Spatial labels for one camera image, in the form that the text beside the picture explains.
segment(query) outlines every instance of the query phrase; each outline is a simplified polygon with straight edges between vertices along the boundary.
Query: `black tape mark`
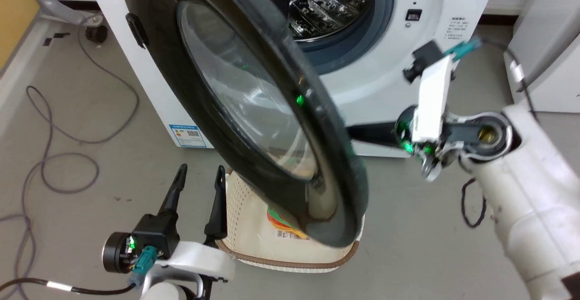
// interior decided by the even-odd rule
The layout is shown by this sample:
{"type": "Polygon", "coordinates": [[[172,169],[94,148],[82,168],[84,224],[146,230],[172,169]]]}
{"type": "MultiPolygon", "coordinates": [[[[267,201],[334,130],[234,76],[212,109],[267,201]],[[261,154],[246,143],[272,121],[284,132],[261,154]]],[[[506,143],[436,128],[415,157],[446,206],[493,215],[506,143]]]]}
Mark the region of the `black tape mark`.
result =
{"type": "Polygon", "coordinates": [[[58,32],[55,33],[54,36],[52,36],[52,38],[63,38],[64,36],[68,36],[70,35],[70,32],[58,32]]]}

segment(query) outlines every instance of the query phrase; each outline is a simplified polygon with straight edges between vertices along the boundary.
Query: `white appliance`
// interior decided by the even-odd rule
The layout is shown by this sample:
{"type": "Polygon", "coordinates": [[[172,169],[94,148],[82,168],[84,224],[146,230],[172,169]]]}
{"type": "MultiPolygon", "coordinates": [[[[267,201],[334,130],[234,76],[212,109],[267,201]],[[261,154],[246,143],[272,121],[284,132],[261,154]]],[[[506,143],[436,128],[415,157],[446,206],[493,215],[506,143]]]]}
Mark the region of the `white appliance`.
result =
{"type": "MultiPolygon", "coordinates": [[[[125,0],[96,1],[174,143],[213,148],[164,81],[148,50],[135,42],[125,0]]],[[[313,62],[331,57],[314,67],[347,125],[393,121],[418,101],[419,86],[409,84],[401,73],[412,65],[411,53],[432,39],[443,50],[468,40],[487,1],[371,0],[375,6],[364,23],[353,24],[349,35],[355,40],[323,50],[324,56],[308,52],[308,45],[303,50],[313,62]]],[[[155,5],[151,10],[157,11],[155,5]]],[[[354,148],[360,155],[408,157],[405,151],[377,145],[354,142],[354,148]]]]}
{"type": "MultiPolygon", "coordinates": [[[[537,111],[580,112],[580,0],[530,0],[509,44],[522,64],[537,111]]],[[[512,59],[505,55],[506,68],[512,59]]],[[[508,69],[516,103],[526,103],[508,69]]]]}

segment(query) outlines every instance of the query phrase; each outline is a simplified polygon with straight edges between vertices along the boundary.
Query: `white cable label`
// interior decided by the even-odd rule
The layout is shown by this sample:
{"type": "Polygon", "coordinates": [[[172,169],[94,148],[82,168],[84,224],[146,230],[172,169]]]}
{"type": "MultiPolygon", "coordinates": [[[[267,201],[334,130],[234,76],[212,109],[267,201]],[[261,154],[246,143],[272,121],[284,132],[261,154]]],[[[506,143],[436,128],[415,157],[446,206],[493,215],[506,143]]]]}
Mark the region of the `white cable label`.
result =
{"type": "Polygon", "coordinates": [[[59,290],[63,290],[66,292],[70,292],[73,289],[72,286],[70,286],[70,285],[56,283],[56,282],[52,282],[52,281],[49,281],[48,283],[46,283],[46,286],[49,288],[57,288],[59,290]]]}
{"type": "Polygon", "coordinates": [[[518,65],[516,61],[512,61],[512,63],[509,64],[509,69],[513,75],[513,83],[520,83],[524,77],[526,77],[524,75],[524,69],[522,68],[522,65],[518,65]]]}

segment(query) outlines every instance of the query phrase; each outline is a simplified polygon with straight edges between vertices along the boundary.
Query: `energy label sticker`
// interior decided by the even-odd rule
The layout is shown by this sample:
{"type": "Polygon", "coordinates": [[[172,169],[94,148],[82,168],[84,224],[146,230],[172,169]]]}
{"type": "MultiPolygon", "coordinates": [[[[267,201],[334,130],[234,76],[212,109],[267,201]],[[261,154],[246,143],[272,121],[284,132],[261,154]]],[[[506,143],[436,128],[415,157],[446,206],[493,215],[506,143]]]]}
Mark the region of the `energy label sticker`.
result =
{"type": "Polygon", "coordinates": [[[169,125],[181,147],[207,148],[199,128],[194,125],[169,125]]]}

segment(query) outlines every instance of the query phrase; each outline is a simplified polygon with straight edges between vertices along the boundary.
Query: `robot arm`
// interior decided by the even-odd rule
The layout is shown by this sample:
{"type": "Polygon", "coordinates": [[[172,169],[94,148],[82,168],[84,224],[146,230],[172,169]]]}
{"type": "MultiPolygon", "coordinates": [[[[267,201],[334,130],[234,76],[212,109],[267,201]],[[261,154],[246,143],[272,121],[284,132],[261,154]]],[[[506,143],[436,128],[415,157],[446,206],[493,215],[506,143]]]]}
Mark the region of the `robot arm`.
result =
{"type": "Polygon", "coordinates": [[[580,296],[580,180],[538,122],[519,106],[503,114],[516,145],[470,162],[493,209],[495,233],[533,300],[580,296]]]}
{"type": "Polygon", "coordinates": [[[404,72],[420,77],[418,106],[395,124],[349,127],[361,141],[402,147],[423,161],[427,180],[458,159],[493,209],[495,232],[533,300],[580,298],[580,180],[527,110],[456,116],[446,108],[454,60],[480,40],[442,53],[434,42],[404,72]]]}
{"type": "Polygon", "coordinates": [[[142,286],[141,300],[209,300],[213,282],[233,279],[236,264],[215,243],[227,236],[225,173],[219,166],[203,244],[183,242],[177,233],[179,194],[187,174],[187,165],[182,164],[157,215],[144,215],[131,233],[114,232],[109,237],[102,255],[105,270],[132,273],[129,283],[142,286]],[[195,291],[169,280],[194,282],[195,291]]]}

